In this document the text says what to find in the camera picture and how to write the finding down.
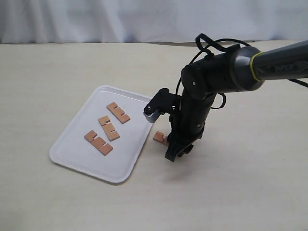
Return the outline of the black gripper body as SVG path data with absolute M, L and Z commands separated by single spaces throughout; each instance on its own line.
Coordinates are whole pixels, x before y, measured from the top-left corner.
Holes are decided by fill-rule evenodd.
M 169 144 L 191 144 L 201 138 L 205 121 L 216 97 L 209 93 L 204 99 L 196 100 L 187 92 L 180 99 L 180 111 L 173 116 Z

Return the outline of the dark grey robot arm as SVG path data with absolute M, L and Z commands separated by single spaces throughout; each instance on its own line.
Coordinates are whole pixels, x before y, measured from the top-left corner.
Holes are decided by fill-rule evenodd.
M 255 91 L 267 80 L 308 77 L 308 42 L 302 41 L 271 51 L 239 44 L 224 48 L 217 42 L 208 45 L 221 53 L 214 55 L 196 40 L 203 59 L 186 65 L 180 80 L 182 95 L 177 113 L 170 117 L 171 133 L 165 157 L 174 161 L 190 152 L 201 138 L 207 115 L 218 94 Z

